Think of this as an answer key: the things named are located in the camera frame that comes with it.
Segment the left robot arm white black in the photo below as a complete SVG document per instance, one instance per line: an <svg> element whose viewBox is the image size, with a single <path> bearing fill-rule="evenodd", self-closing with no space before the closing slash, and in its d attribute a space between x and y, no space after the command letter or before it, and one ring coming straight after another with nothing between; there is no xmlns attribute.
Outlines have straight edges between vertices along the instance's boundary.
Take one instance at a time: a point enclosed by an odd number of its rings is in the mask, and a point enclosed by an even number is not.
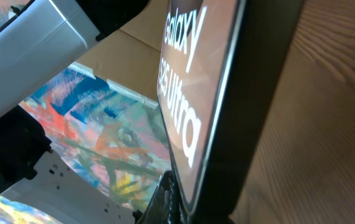
<svg viewBox="0 0 355 224"><path fill-rule="evenodd" d="M0 195L63 223L136 223L77 175L20 102L136 17L142 1L33 0L0 27Z"/></svg>

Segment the colourful painted backdrop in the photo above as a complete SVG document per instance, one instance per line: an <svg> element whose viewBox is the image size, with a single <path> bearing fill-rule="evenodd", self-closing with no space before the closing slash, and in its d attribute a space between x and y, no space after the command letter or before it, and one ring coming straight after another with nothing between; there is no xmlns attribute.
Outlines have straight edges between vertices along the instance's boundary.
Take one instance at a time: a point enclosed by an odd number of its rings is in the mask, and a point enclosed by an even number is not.
<svg viewBox="0 0 355 224"><path fill-rule="evenodd" d="M14 7L23 8L28 2L0 1L0 27L14 16ZM158 176L169 168L158 106L96 76L78 59L20 106L41 124L52 150L77 175L110 200L142 212ZM0 223L63 222L0 195Z"/></svg>

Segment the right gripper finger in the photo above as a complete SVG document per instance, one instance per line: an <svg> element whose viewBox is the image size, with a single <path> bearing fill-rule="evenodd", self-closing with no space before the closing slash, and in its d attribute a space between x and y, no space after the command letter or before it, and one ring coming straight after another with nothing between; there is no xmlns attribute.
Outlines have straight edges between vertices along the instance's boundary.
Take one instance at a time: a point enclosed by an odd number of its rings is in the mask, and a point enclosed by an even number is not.
<svg viewBox="0 0 355 224"><path fill-rule="evenodd" d="M159 178L153 196L141 213L136 211L136 224L181 224L181 206L178 186L173 172L167 170Z"/></svg>

